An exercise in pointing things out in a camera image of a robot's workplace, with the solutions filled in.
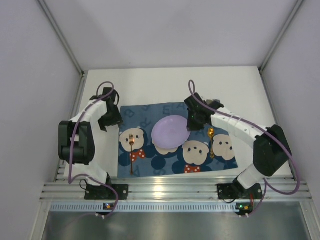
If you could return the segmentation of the purple plastic plate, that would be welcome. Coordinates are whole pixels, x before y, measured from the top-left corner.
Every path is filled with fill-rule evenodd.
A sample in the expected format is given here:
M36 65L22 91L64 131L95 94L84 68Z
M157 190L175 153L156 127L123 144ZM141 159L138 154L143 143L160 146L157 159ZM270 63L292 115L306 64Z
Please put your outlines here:
M180 115L170 115L159 120L151 131L153 144L162 149L180 147L190 137L187 119Z

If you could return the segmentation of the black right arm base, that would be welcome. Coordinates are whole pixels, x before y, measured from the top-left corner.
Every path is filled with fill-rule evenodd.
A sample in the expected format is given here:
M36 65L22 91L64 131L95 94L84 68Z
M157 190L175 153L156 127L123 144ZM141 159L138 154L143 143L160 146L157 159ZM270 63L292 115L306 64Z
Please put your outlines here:
M259 183L254 184L249 189L235 183L219 183L216 186L219 200L249 200L251 197L254 200L259 200L263 196Z

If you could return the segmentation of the gold spoon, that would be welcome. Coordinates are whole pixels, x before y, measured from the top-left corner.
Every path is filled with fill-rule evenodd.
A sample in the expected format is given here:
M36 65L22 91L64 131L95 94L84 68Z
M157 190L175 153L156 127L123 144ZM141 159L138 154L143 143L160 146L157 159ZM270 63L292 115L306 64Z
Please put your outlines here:
M215 135L215 131L212 127L210 127L207 131L207 135L210 138L210 152L209 152L209 156L211 159L214 158L214 150L213 150L213 143L214 143L214 135Z

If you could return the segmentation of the beige paper cup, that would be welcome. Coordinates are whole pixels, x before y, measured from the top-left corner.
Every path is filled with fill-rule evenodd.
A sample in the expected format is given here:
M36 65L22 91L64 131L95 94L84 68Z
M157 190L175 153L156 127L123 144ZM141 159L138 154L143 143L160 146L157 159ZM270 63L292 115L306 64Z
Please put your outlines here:
M218 110L219 108L224 108L225 106L220 100L206 100L205 103L212 109Z

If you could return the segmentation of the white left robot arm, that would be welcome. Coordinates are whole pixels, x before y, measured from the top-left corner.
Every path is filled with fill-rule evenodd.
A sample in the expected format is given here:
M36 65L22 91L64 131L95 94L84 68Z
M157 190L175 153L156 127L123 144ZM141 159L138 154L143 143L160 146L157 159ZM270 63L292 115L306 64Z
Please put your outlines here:
M58 156L69 165L68 183L80 177L93 186L110 186L110 175L94 158L96 145L93 129L95 125L103 132L108 127L123 123L118 108L120 96L114 87L105 87L101 95L90 98L86 107L70 120L58 125Z

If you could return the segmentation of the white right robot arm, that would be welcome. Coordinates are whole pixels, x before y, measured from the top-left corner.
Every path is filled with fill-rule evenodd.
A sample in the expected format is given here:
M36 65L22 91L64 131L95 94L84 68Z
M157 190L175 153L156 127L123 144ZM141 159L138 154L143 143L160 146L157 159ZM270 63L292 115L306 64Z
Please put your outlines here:
M202 130L206 125L222 129L246 143L253 151L252 163L232 182L238 193L243 193L264 178L290 175L291 150L279 125L259 126L228 110L214 100L207 104L198 93L184 100L187 106L187 129Z

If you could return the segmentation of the copper fork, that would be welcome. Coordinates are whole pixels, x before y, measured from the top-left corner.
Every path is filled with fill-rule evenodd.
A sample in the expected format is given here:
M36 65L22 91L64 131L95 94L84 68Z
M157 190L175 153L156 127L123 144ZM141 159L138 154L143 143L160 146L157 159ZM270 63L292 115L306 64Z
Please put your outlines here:
M135 144L135 139L132 134L129 135L129 145L130 145L130 174L133 175L133 145Z

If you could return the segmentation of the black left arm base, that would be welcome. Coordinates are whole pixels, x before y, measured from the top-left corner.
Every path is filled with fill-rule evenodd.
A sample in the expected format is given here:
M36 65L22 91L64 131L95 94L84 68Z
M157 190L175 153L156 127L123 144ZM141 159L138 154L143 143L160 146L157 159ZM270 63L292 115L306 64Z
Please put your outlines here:
M128 198L128 184L115 184L112 183L111 179L107 179L106 184L117 192L119 200L126 200ZM116 200L115 193L105 186L89 184L86 179L82 179L79 186L85 191L85 200Z

